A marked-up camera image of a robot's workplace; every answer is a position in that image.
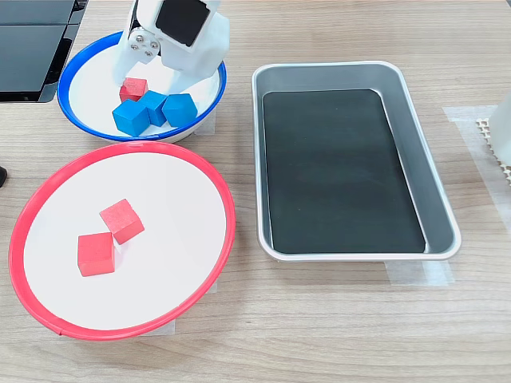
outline wooden cube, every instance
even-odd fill
[[[165,122],[167,122],[167,119],[165,118],[165,115],[163,114],[162,111],[163,105],[166,100],[167,96],[149,90],[138,101],[139,104],[142,104],[147,108],[151,124],[161,126]]]
[[[106,226],[119,243],[125,243],[144,231],[144,225],[126,199],[117,202],[100,213]]]
[[[123,102],[112,114],[117,129],[132,137],[138,137],[151,124],[147,108],[132,100]]]
[[[190,124],[197,117],[197,107],[188,93],[171,94],[162,110],[168,123],[174,128]]]
[[[147,80],[127,77],[124,84],[121,86],[119,97],[121,98],[121,102],[125,102],[126,100],[139,101],[148,90]]]
[[[84,277],[113,273],[115,258],[112,233],[80,235],[78,267]]]

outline red rim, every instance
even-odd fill
[[[92,330],[85,327],[76,326],[69,323],[48,311],[35,297],[26,280],[23,256],[25,253],[25,243],[32,222],[40,211],[47,199],[71,176],[80,170],[87,168],[100,160],[120,154],[135,152],[152,152],[175,156],[189,162],[199,168],[215,184],[225,207],[226,231],[225,240],[220,253],[220,257],[213,267],[212,272],[202,283],[202,285],[183,303],[167,314],[150,322],[138,326],[119,330]],[[220,173],[204,158],[180,146],[165,144],[159,142],[129,142],[115,144],[95,150],[86,154],[75,161],[67,164],[61,170],[53,174],[30,198],[29,202],[23,208],[18,221],[13,230],[9,247],[9,271],[10,279],[13,283],[14,291],[21,301],[22,305],[31,313],[40,323],[48,327],[59,335],[84,339],[88,341],[112,341],[124,338],[135,337],[140,334],[155,330],[158,327],[176,319],[192,307],[204,294],[206,294],[212,284],[219,277],[234,243],[236,230],[236,213],[234,201],[229,188],[220,175]]]

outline blue rim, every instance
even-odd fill
[[[115,34],[111,34],[104,38],[101,38],[91,45],[87,46],[80,53],[78,53],[73,59],[69,62],[69,64],[65,67],[64,72],[62,72],[61,80],[58,83],[57,88],[57,98],[58,103],[61,106],[62,112],[65,116],[78,128],[81,130],[92,134],[93,136],[105,138],[107,140],[114,141],[135,141],[135,140],[161,140],[164,138],[169,138],[184,132],[187,129],[190,129],[195,124],[201,122],[220,102],[220,99],[224,95],[225,86],[227,84],[227,71],[225,69],[225,64],[222,62],[218,67],[218,73],[220,75],[220,89],[216,94],[216,98],[213,103],[209,106],[208,109],[201,115],[199,115],[194,121],[185,126],[181,126],[180,128],[175,128],[168,132],[163,132],[160,134],[152,134],[151,136],[140,136],[140,137],[123,137],[123,136],[110,136],[109,134],[104,134],[101,132],[97,132],[96,130],[90,128],[85,125],[83,122],[75,116],[73,110],[71,109],[71,105],[69,104],[69,87],[71,86],[71,82],[74,79],[74,76],[77,74],[78,70],[93,56],[100,53],[102,50],[105,50],[111,46],[117,45],[117,43],[121,40],[122,32],[117,32]]]

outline clear tape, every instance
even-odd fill
[[[454,283],[448,261],[387,261],[386,274],[395,286],[448,286]]]
[[[477,120],[489,118],[495,109],[497,105],[454,107],[444,108],[444,113],[449,121],[457,125],[502,222],[508,232],[511,232],[511,188],[485,137],[477,127]]]
[[[215,282],[206,294],[214,294],[218,291],[218,282]],[[157,337],[162,335],[174,335],[176,333],[176,321],[167,323],[166,325],[142,334],[141,337]]]
[[[485,138],[485,141],[488,144],[489,150],[492,152],[493,157],[495,157],[495,160],[497,160],[502,173],[504,173],[504,177],[508,180],[508,183],[511,184],[511,167],[502,162],[500,158],[497,157],[497,155],[495,154],[494,147],[491,144],[489,119],[485,118],[484,120],[482,120],[481,118],[478,118],[476,124],[477,128]]]
[[[194,132],[197,136],[212,136],[215,134],[216,109],[213,109],[203,120],[202,125]]]

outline black device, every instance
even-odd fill
[[[53,100],[87,0],[0,0],[0,102]]]
[[[0,188],[3,186],[3,183],[7,180],[7,170],[0,166]]]
[[[209,16],[201,0],[164,0],[156,27],[169,37],[192,46]]]

